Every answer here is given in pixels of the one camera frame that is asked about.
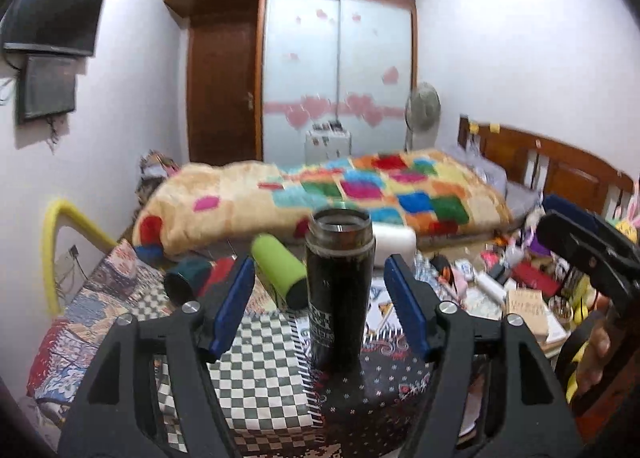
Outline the person's right hand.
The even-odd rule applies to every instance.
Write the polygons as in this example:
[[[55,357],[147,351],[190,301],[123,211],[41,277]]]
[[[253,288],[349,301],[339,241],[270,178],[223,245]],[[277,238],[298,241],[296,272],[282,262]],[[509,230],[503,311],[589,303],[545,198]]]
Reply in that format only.
[[[610,348],[611,338],[605,320],[600,319],[591,330],[582,360],[576,369],[577,391],[580,394],[600,383]]]

